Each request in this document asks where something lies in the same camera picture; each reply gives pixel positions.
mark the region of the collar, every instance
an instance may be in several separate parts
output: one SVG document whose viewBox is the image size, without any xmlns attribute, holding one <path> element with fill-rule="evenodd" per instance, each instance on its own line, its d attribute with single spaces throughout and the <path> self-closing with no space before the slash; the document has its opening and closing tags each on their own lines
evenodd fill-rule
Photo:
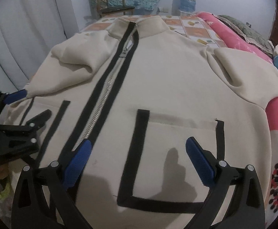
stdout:
<svg viewBox="0 0 278 229">
<path fill-rule="evenodd" d="M 112 37 L 121 39 L 129 25 L 129 22 L 130 21 L 119 17 L 112 23 L 107 31 Z M 170 29 L 158 15 L 144 18 L 136 24 L 139 38 L 153 36 Z"/>
</svg>

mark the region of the wooden chair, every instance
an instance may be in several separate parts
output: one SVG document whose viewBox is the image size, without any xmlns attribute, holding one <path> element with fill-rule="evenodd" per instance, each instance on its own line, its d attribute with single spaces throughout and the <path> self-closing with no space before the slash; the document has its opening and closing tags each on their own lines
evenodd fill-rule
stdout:
<svg viewBox="0 0 278 229">
<path fill-rule="evenodd" d="M 97 12 L 102 18 L 105 15 L 110 15 L 110 14 L 115 14 L 115 13 L 120 13 L 123 12 L 125 15 L 126 11 L 131 11 L 133 14 L 135 7 L 134 6 L 126 6 L 125 5 L 125 0 L 122 0 L 122 5 L 119 6 L 109 6 L 108 5 L 108 0 L 106 0 L 107 7 L 102 8 L 101 6 L 101 0 L 97 0 Z"/>
</svg>

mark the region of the pocket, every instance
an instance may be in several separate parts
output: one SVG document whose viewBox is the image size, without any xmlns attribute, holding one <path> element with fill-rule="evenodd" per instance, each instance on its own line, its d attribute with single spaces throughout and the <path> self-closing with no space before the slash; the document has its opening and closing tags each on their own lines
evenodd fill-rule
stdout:
<svg viewBox="0 0 278 229">
<path fill-rule="evenodd" d="M 121 179 L 119 205 L 161 213 L 198 212 L 209 188 L 203 186 L 185 143 L 193 136 L 203 149 L 217 157 L 216 140 L 223 135 L 221 129 L 222 121 L 138 110 Z"/>
</svg>

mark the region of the white wall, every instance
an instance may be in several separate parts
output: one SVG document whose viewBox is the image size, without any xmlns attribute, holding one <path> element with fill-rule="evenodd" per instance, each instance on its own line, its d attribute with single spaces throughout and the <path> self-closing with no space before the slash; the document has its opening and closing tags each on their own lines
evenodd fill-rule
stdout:
<svg viewBox="0 0 278 229">
<path fill-rule="evenodd" d="M 74 9 L 74 14 L 76 17 L 78 29 L 82 30 L 92 20 L 89 0 L 71 0 L 71 1 Z"/>
<path fill-rule="evenodd" d="M 71 0 L 78 29 L 82 30 L 91 23 L 91 8 L 89 0 Z M 175 15 L 180 0 L 160 0 L 157 7 L 168 7 L 170 13 Z M 216 15 L 225 14 L 235 17 L 269 38 L 275 15 L 276 0 L 197 0 L 196 11 L 206 11 Z"/>
<path fill-rule="evenodd" d="M 71 0 L 56 0 L 67 38 L 79 31 Z"/>
<path fill-rule="evenodd" d="M 174 15 L 180 0 L 160 0 L 159 7 L 169 7 Z M 276 0 L 196 0 L 196 11 L 230 15 L 269 38 L 275 15 Z"/>
</svg>

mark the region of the sleeve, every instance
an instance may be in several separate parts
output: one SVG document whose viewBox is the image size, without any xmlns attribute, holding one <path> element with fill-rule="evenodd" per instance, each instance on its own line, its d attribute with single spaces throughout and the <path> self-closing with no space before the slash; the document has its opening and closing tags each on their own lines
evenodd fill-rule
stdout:
<svg viewBox="0 0 278 229">
<path fill-rule="evenodd" d="M 112 55 L 118 40 L 107 31 L 76 34 L 54 46 L 31 82 L 27 97 L 47 95 L 90 80 Z"/>
<path fill-rule="evenodd" d="M 278 97 L 278 70 L 250 52 L 218 48 L 207 51 L 214 73 L 238 96 L 265 110 Z"/>
</svg>

